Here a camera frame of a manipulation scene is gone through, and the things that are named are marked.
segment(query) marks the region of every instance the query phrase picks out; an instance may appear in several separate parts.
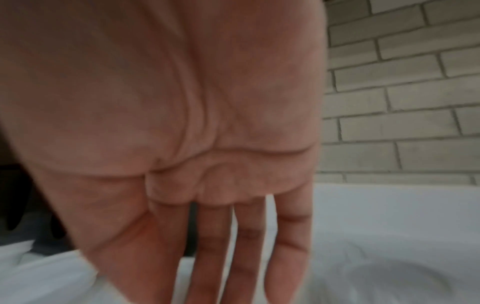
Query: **hand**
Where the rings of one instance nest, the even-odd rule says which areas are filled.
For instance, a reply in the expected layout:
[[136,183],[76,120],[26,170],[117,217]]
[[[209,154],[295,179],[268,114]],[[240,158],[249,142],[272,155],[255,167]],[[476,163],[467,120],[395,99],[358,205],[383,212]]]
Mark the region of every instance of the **hand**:
[[0,119],[74,243],[130,300],[170,303],[191,201],[187,303],[251,302],[273,193],[265,291],[308,264],[325,70],[319,0],[11,1]]

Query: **wall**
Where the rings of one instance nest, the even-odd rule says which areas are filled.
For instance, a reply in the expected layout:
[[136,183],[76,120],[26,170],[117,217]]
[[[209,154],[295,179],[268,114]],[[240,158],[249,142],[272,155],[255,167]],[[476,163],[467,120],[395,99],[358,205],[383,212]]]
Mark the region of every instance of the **wall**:
[[344,0],[327,13],[316,180],[480,184],[480,1],[373,14]]

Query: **brick wall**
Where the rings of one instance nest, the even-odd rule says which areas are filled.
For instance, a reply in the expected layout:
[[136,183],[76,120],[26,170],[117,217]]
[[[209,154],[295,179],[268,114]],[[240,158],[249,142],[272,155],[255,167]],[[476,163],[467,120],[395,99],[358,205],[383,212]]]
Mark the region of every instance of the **brick wall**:
[[326,6],[316,180],[480,185],[480,1],[370,1]]

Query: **pinky finger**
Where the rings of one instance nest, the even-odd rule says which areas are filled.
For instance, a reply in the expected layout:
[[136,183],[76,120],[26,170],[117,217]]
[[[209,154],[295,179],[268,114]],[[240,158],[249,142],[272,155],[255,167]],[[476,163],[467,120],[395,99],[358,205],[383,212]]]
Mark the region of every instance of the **pinky finger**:
[[302,283],[312,243],[312,182],[275,195],[278,233],[265,275],[272,304],[291,303]]

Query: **skin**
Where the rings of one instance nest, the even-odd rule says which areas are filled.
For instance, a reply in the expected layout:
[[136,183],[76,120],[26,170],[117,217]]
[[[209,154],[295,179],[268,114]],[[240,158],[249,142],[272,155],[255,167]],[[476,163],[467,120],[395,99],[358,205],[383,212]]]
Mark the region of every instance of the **skin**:
[[0,122],[75,244],[131,301],[170,303],[198,207],[187,303],[289,303],[308,265],[325,16],[319,0],[0,5]]

